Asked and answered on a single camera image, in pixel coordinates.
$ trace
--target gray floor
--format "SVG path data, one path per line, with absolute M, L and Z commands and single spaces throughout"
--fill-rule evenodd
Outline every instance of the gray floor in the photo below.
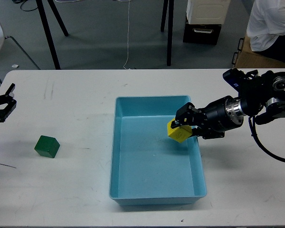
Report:
M 55 5 L 69 32 L 65 37 L 43 1 L 62 69 L 123 69 L 127 60 L 128 2 L 84 0 Z M 163 0 L 130 2 L 129 59 L 131 69 L 231 68 L 238 39 L 243 37 L 253 0 L 232 0 L 217 45 L 183 43 L 187 0 L 174 8 L 172 65 L 166 66 L 167 30 L 160 32 Z M 23 5 L 36 7 L 34 0 Z M 41 69 L 55 69 L 38 10 L 24 12 L 12 0 L 0 0 L 0 22 Z M 36 69 L 12 40 L 0 52 L 0 78 L 14 70 Z

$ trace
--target black drawer unit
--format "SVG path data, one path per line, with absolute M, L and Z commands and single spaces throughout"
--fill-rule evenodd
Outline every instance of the black drawer unit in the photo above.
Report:
M 186 20 L 183 42 L 216 45 L 222 25 L 190 25 Z

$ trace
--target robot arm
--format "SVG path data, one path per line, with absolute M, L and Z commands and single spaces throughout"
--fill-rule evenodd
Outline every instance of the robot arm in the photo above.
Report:
M 13 99 L 12 93 L 15 89 L 15 84 L 11 84 L 4 95 L 0 95 L 0 105 L 7 104 L 4 109 L 0 109 L 0 123 L 4 122 L 11 112 L 16 108 L 16 100 Z
M 187 103 L 176 112 L 175 120 L 169 124 L 168 130 L 179 131 L 179 136 L 182 126 L 195 126 L 188 137 L 213 139 L 222 138 L 225 131 L 240 127 L 245 115 L 256 116 L 256 124 L 266 124 L 285 117 L 285 72 L 267 71 L 258 76 L 257 70 L 244 74 L 237 69 L 230 69 L 223 74 L 223 78 L 238 91 L 237 98 L 226 96 L 199 109 Z M 266 107 L 266 111 L 258 115 L 263 107 Z

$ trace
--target black table leg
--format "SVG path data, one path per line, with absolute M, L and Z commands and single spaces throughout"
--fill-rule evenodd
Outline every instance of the black table leg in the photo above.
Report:
M 38 11 L 39 11 L 39 14 L 40 14 L 41 22 L 42 22 L 42 25 L 43 25 L 43 29 L 44 29 L 44 32 L 45 32 L 46 37 L 47 37 L 47 41 L 48 41 L 47 43 L 48 43 L 48 47 L 49 47 L 49 50 L 50 50 L 52 58 L 53 58 L 55 69 L 56 70 L 60 70 L 61 69 L 60 68 L 60 64 L 59 64 L 59 61 L 58 61 L 58 57 L 57 57 L 57 53 L 56 53 L 56 50 L 55 50 L 55 46 L 54 46 L 53 38 L 52 38 L 52 35 L 51 35 L 51 31 L 49 30 L 48 20 L 47 20 L 46 13 L 44 11 L 42 0 L 36 0 L 36 3 L 37 3 Z
M 169 0 L 167 66 L 171 66 L 174 0 Z
M 52 9 L 56 19 L 57 19 L 60 27 L 61 27 L 61 30 L 63 31 L 63 34 L 67 37 L 68 36 L 67 29 L 66 29 L 66 27 L 65 27 L 65 25 L 64 25 L 64 23 L 63 23 L 63 21 L 61 19 L 61 16 L 60 16 L 60 14 L 59 14 L 59 12 L 58 12 L 58 10 L 57 10 L 53 0 L 47 0 L 47 1 L 49 3 L 49 6 L 51 7 L 51 9 Z
M 164 32 L 164 30 L 165 30 L 168 2 L 169 2 L 169 0 L 163 1 L 162 16 L 161 16 L 161 22 L 162 22 L 161 23 L 161 32 Z

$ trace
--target white table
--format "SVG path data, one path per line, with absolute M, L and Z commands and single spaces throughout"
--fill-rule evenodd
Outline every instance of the white table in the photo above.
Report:
M 201 108 L 237 96 L 225 71 L 8 73 L 0 94 L 15 83 L 17 108 L 0 123 L 0 163 L 16 169 L 0 166 L 0 227 L 285 225 L 285 163 L 258 148 L 247 118 L 223 139 L 199 138 L 208 194 L 195 204 L 121 207 L 109 198 L 116 97 L 189 95 Z M 285 157 L 285 119 L 257 130 Z M 41 135 L 59 141 L 54 159 L 34 151 Z

